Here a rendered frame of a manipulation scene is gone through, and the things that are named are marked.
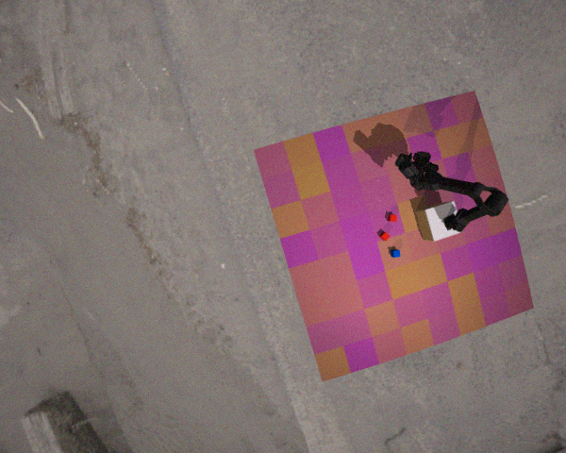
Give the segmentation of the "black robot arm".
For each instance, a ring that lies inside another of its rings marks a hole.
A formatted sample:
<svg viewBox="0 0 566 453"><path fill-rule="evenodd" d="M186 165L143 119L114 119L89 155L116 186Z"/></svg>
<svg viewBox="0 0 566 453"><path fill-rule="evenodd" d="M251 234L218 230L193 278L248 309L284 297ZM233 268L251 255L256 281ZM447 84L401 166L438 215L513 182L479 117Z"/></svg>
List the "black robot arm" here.
<svg viewBox="0 0 566 453"><path fill-rule="evenodd" d="M414 164L406 159L398 166L402 175L410 180L410 184L417 190L430 190L432 192L445 190L453 193L460 193L470 196L477 206L470 210L464 208L458 210L457 215L452 214L443 219L447 230L456 230L461 232L474 219L481 218L485 215L490 217L500 215L508 202L507 195L495 187L486 187L480 182L467 182L452 178L443 177L441 174L427 169L431 155L424 151L414 154ZM417 169L416 167L420 167ZM426 171L425 175L424 172ZM491 195L485 202L482 201L481 193L490 192Z"/></svg>

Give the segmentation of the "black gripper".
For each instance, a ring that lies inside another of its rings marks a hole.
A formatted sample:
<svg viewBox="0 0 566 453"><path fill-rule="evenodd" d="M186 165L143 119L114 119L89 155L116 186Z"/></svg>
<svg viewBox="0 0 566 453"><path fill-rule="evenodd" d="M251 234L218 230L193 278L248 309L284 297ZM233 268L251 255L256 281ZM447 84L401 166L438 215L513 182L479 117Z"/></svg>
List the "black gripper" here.
<svg viewBox="0 0 566 453"><path fill-rule="evenodd" d="M413 158L413 157L412 157L412 153L410 153L409 156L408 156L408 155L404 155L404 154L400 154L400 155L398 156L396 162L395 162L395 165L396 165L396 166L399 166L399 164L400 164L401 162L403 162L404 160L406 160L406 159L411 160L412 158ZM416 167L416 166L415 166L415 167ZM420 169L421 166L420 166L420 167L416 167L416 168L417 168L417 169ZM438 170L439 170L439 166L438 166L437 164L434 164L434 163L432 163L432 162L429 162L427 169L429 169L429 170L434 171L434 172L437 173Z"/></svg>

